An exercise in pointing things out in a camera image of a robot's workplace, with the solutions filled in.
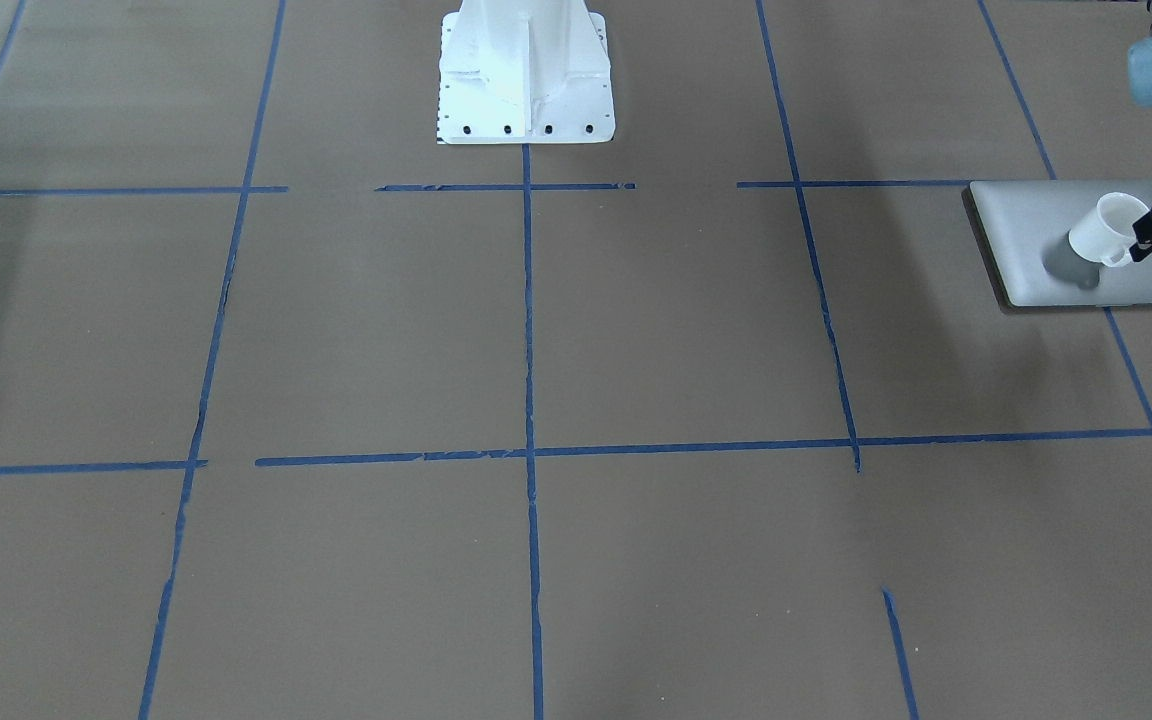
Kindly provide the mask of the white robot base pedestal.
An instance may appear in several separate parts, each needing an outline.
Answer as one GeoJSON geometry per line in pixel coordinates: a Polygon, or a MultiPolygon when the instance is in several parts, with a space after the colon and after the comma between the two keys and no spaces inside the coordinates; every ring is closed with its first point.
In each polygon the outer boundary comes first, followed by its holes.
{"type": "Polygon", "coordinates": [[[462,1],[440,24],[435,141],[607,143],[608,28],[584,1],[462,1]]]}

